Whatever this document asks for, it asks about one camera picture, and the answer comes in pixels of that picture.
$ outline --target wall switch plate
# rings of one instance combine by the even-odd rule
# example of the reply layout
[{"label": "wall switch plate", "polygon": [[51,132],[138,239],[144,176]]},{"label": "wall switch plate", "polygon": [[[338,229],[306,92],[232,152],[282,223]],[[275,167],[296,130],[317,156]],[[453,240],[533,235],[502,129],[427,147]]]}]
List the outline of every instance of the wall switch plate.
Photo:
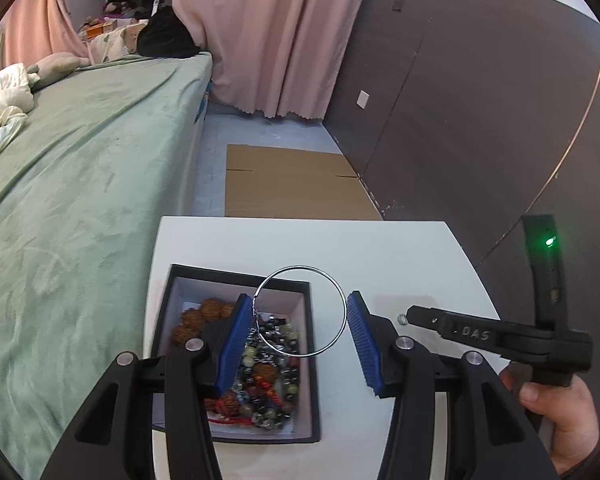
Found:
[{"label": "wall switch plate", "polygon": [[358,106],[364,109],[367,101],[369,101],[369,94],[361,90],[357,100]]}]

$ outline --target human hand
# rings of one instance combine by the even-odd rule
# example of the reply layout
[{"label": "human hand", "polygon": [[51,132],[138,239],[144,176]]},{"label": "human hand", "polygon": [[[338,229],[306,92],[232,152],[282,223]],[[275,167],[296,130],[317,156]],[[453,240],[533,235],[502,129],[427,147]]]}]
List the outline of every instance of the human hand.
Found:
[{"label": "human hand", "polygon": [[[505,368],[500,379],[511,391],[514,377]],[[600,438],[598,415],[585,382],[573,376],[569,388],[525,383],[518,400],[526,409],[544,415],[555,424],[551,461],[558,474],[578,465],[595,449]]]}]

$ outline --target cardboard sheet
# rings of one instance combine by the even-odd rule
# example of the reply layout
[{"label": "cardboard sheet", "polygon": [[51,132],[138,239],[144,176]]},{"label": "cardboard sheet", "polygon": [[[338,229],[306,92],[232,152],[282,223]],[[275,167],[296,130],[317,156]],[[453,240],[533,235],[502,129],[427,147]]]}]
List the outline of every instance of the cardboard sheet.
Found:
[{"label": "cardboard sheet", "polygon": [[230,144],[225,216],[381,220],[343,155]]}]

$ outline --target wardrobe door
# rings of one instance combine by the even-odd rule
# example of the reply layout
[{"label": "wardrobe door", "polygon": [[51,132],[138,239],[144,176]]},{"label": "wardrobe door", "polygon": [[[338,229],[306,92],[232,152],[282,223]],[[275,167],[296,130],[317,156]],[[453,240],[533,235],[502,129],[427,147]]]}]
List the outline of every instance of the wardrobe door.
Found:
[{"label": "wardrobe door", "polygon": [[[413,63],[426,15],[419,0],[363,0],[347,43],[324,127],[362,174]],[[369,95],[364,109],[360,91]]]},{"label": "wardrobe door", "polygon": [[555,0],[423,0],[422,45],[363,180],[385,219],[445,221],[476,264],[560,160],[600,26]]}]

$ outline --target white table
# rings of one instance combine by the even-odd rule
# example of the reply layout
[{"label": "white table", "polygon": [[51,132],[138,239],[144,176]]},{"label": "white table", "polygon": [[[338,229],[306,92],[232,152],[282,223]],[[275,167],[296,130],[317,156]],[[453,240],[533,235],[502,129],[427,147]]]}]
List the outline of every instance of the white table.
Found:
[{"label": "white table", "polygon": [[[498,315],[480,279],[442,222],[364,222],[252,218],[164,217],[155,244],[144,326],[149,355],[162,289],[171,264],[267,276],[290,265],[318,267],[349,294],[359,290],[372,314],[394,322],[430,351],[461,356],[467,347],[397,323],[412,304],[473,316]],[[322,277],[302,271],[280,276],[311,282],[317,348],[342,322],[340,300]],[[504,362],[486,354],[499,371]],[[393,409],[366,387],[347,329],[317,358],[322,439],[316,444],[247,446],[216,443],[224,480],[374,480]],[[446,403],[436,394],[432,479],[444,478]],[[154,431],[159,480],[168,478],[164,434]]]}]

